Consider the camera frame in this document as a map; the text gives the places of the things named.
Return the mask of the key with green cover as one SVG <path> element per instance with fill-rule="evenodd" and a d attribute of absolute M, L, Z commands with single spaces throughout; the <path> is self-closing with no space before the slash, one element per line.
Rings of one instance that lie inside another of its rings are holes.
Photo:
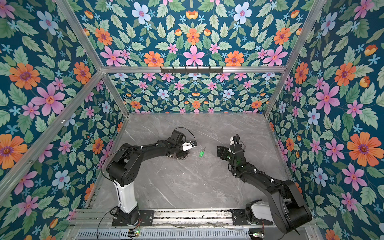
<path fill-rule="evenodd" d="M 199 157 L 200 157 L 200 158 L 202 158 L 202 157 L 204 156 L 204 154 L 205 154 L 205 150 L 206 150 L 206 147 L 204 147 L 204 148 L 200 151 L 200 153 L 199 153 Z"/>

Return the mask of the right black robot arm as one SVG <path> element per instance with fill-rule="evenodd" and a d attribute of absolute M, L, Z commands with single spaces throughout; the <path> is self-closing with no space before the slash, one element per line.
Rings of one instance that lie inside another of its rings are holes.
<path fill-rule="evenodd" d="M 228 162 L 232 175 L 261 191 L 267 200 L 255 200 L 245 207 L 245 219 L 250 224 L 266 220 L 284 234 L 312 221 L 313 216 L 296 184 L 291 180 L 272 178 L 247 162 L 243 145 L 218 146 L 217 156 Z"/>

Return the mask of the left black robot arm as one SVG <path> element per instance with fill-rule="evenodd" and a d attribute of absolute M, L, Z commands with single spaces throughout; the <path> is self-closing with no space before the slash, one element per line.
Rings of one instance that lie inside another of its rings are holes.
<path fill-rule="evenodd" d="M 187 140 L 177 128 L 166 140 L 149 145 L 123 144 L 107 165 L 109 179 L 114 183 L 118 196 L 118 209 L 112 215 L 114 227 L 137 226 L 140 223 L 139 205 L 135 196 L 134 181 L 144 161 L 157 157 L 185 159 L 197 146 L 196 138 Z"/>

